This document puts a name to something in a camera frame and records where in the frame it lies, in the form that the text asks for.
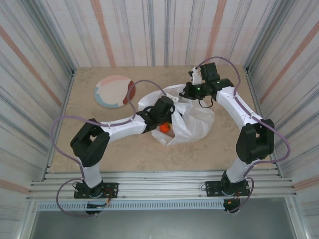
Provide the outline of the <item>black base connector block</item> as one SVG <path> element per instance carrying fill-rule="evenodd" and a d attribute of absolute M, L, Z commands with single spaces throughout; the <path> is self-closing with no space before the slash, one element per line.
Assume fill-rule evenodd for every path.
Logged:
<path fill-rule="evenodd" d="M 240 199 L 225 199 L 223 201 L 224 211 L 226 211 L 228 214 L 236 213 L 240 206 L 241 206 L 241 200 Z"/>
<path fill-rule="evenodd" d="M 88 215 L 95 215 L 95 214 L 99 214 L 101 213 L 101 211 L 105 208 L 109 207 L 109 203 L 105 202 L 105 203 L 94 203 L 94 202 L 88 202 L 86 205 L 86 214 Z"/>

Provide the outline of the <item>round pastel patterned plate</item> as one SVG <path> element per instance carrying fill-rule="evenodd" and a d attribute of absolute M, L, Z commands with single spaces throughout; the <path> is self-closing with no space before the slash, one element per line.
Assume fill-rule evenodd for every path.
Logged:
<path fill-rule="evenodd" d="M 136 92 L 134 82 L 123 75 L 111 75 L 100 80 L 94 89 L 95 101 L 106 108 L 119 108 L 128 104 Z"/>

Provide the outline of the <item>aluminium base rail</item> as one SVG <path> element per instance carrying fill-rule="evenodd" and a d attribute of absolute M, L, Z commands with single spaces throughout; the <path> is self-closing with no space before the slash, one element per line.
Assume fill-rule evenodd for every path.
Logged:
<path fill-rule="evenodd" d="M 153 172 L 102 172 L 104 182 L 119 184 L 118 200 L 169 200 L 200 199 L 206 197 L 204 182 L 217 181 L 222 171 L 153 171 Z M 276 168 L 255 169 L 249 177 L 254 180 L 252 198 L 285 198 L 296 196 L 292 180 L 280 177 Z M 72 183 L 62 186 L 78 173 L 53 173 L 43 181 L 32 182 L 27 200 L 52 201 L 56 195 L 62 201 L 72 200 Z"/>

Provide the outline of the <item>grey metal panel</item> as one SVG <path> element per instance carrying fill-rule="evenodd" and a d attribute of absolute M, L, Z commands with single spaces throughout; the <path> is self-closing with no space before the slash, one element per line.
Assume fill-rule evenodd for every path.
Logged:
<path fill-rule="evenodd" d="M 118 211 L 92 218 L 39 212 L 30 239 L 297 239 L 278 223 L 223 211 Z"/>

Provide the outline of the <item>aluminium side rail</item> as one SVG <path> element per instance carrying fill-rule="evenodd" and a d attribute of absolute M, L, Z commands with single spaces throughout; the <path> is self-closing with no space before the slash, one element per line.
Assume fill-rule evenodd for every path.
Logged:
<path fill-rule="evenodd" d="M 58 117 L 64 116 L 64 114 L 66 112 L 66 108 L 67 108 L 68 101 L 69 101 L 69 98 L 70 98 L 70 93 L 71 93 L 71 90 L 72 90 L 72 86 L 73 86 L 73 83 L 74 83 L 75 76 L 76 76 L 76 71 L 73 71 L 73 73 L 71 75 L 71 78 L 70 78 L 70 81 L 69 81 L 69 84 L 68 84 L 67 92 L 66 92 L 65 97 L 64 97 L 64 101 L 63 101 L 63 103 L 61 105 L 61 108 L 60 108 L 60 113 L 59 113 Z M 45 179 L 47 170 L 50 168 L 51 162 L 53 160 L 54 152 L 55 152 L 55 148 L 54 148 L 53 144 L 56 143 L 57 140 L 58 140 L 58 137 L 59 137 L 59 134 L 60 134 L 61 125 L 62 125 L 62 122 L 59 121 L 59 122 L 54 122 L 52 127 L 51 127 L 51 130 L 50 130 L 51 146 L 50 146 L 50 149 L 49 149 L 49 152 L 48 152 L 47 164 L 46 164 L 45 169 L 43 170 L 41 181 L 43 181 Z"/>
<path fill-rule="evenodd" d="M 252 76 L 250 74 L 250 71 L 249 71 L 248 68 L 245 68 L 245 67 L 244 67 L 244 71 L 245 71 L 246 80 L 247 80 L 247 83 L 248 83 L 248 86 L 249 86 L 249 89 L 250 89 L 250 93 L 251 93 L 251 96 L 252 96 L 252 99 L 253 99 L 253 103 L 254 103 L 254 106 L 256 108 L 256 112 L 258 113 L 258 115 L 264 117 L 264 114 L 263 114 L 262 109 L 261 109 L 260 102 L 259 102 L 259 100 L 257 98 L 256 90 L 255 90 L 255 87 L 254 87 L 254 84 L 253 84 L 253 78 L 252 78 Z M 275 147 L 274 147 L 273 153 L 270 154 L 269 156 L 270 156 L 270 160 L 271 161 L 277 160 L 277 153 L 276 153 Z M 279 163 L 275 162 L 275 165 L 276 165 L 276 169 L 278 171 L 279 177 L 282 178 L 283 174 L 281 172 L 281 168 L 280 168 Z"/>

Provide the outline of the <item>white plastic bag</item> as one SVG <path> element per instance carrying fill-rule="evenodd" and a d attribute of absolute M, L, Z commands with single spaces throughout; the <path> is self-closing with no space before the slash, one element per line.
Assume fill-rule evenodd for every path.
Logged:
<path fill-rule="evenodd" d="M 163 133 L 158 126 L 152 136 L 166 146 L 191 143 L 206 137 L 212 128 L 215 114 L 206 103 L 189 100 L 179 96 L 185 84 L 165 87 L 166 94 L 177 97 L 175 110 L 171 115 L 170 132 Z"/>

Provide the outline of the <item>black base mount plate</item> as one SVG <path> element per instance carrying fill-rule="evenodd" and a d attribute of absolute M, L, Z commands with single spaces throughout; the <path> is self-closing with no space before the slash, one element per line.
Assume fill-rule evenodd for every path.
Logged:
<path fill-rule="evenodd" d="M 248 196 L 250 194 L 250 187 L 246 180 L 238 183 L 228 183 L 222 181 L 206 181 L 205 182 L 207 197 L 221 197 L 221 196 Z"/>
<path fill-rule="evenodd" d="M 75 199 L 113 199 L 118 196 L 119 183 L 101 182 L 90 188 L 85 182 L 76 182 L 73 187 Z"/>

